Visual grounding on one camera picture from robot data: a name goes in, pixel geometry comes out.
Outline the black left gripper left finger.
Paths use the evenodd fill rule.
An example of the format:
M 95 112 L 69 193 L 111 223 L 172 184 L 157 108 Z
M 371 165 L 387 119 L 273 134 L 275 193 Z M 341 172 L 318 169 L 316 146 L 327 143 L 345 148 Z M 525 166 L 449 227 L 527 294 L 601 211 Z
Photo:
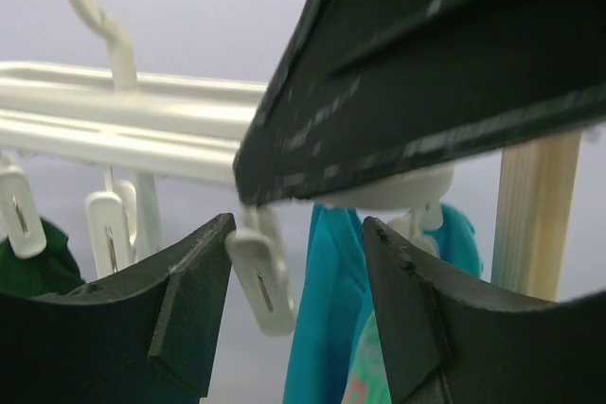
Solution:
M 235 228 L 223 213 L 76 290 L 1 297 L 5 403 L 196 403 L 209 391 Z

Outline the mint green sock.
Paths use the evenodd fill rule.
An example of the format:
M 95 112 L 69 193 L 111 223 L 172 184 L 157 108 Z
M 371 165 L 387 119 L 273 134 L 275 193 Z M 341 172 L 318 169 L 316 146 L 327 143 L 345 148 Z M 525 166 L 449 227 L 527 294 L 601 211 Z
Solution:
M 374 311 L 370 313 L 357 344 L 342 403 L 392 403 Z

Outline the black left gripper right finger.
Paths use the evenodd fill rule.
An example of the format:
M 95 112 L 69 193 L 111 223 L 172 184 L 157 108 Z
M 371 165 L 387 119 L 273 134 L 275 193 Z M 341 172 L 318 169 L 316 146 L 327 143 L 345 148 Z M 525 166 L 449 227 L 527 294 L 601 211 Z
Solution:
M 562 303 L 506 290 L 375 218 L 365 260 L 396 403 L 601 403 L 605 294 Z

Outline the white hanger clip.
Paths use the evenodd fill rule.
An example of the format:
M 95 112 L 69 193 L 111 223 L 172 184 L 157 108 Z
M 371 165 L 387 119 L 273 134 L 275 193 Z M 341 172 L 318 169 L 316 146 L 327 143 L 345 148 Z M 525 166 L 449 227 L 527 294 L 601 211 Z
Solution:
M 236 229 L 225 240 L 225 249 L 261 332 L 270 337 L 292 333 L 294 296 L 272 208 L 244 207 Z

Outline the white plastic clip hanger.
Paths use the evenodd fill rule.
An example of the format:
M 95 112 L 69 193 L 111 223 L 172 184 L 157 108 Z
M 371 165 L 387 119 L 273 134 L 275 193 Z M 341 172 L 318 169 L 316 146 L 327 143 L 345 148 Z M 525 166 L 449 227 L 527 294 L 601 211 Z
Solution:
M 90 162 L 105 189 L 86 201 L 98 277 L 133 265 L 139 243 L 162 246 L 154 174 L 232 186 L 231 164 L 264 86 L 216 79 L 143 74 L 132 41 L 98 0 L 68 0 L 107 47 L 108 71 L 36 62 L 1 62 L 1 147 Z M 116 183 L 113 167 L 134 171 Z M 320 199 L 328 206 L 410 209 L 390 226 L 439 256 L 426 235 L 443 224 L 440 199 L 453 166 L 399 175 Z M 1 221 L 15 255 L 46 247 L 41 217 L 25 172 L 1 153 Z

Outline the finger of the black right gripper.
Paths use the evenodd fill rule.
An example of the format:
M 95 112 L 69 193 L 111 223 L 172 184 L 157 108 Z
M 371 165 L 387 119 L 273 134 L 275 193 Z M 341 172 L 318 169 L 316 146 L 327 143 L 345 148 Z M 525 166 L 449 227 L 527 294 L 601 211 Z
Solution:
M 605 119 L 605 0 L 307 0 L 234 162 L 308 200 Z

